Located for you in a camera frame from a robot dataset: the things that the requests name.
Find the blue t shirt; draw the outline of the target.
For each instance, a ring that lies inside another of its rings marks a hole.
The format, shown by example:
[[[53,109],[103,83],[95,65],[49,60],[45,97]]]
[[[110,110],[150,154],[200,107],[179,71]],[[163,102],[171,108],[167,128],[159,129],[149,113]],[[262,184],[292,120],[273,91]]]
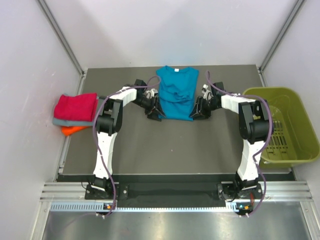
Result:
[[[165,114],[160,118],[193,121],[190,114],[194,108],[199,71],[192,67],[179,69],[166,65],[156,70],[156,75],[161,78],[158,97]]]

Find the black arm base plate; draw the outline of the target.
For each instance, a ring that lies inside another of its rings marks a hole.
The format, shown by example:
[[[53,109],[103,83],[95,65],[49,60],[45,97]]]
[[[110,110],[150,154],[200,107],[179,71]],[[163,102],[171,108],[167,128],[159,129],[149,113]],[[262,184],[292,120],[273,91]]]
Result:
[[[115,174],[114,197],[87,194],[86,200],[116,200],[118,208],[223,207],[227,201],[257,202],[261,185],[236,196],[234,174]]]

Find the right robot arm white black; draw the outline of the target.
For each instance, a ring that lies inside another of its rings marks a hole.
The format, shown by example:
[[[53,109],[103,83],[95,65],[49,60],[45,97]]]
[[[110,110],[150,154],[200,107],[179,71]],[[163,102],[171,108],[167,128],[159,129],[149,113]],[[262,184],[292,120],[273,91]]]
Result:
[[[218,109],[229,110],[238,115],[243,150],[233,181],[233,192],[237,197],[245,198],[258,188],[261,155],[274,131],[268,102],[255,95],[226,92],[222,82],[204,84],[201,91],[203,95],[197,97],[189,115],[193,120],[209,119],[212,111]]]

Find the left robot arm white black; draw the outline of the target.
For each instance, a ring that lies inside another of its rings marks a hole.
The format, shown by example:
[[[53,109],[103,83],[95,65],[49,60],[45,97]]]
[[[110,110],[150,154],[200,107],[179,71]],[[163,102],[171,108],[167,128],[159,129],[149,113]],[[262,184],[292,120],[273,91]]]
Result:
[[[98,194],[101,199],[113,198],[116,184],[112,179],[112,160],[116,137],[122,128],[124,107],[133,103],[144,109],[148,119],[159,121],[165,113],[161,107],[159,92],[152,85],[137,79],[133,85],[125,85],[115,93],[101,99],[93,119],[92,135],[97,148],[93,180],[88,181],[87,194]]]

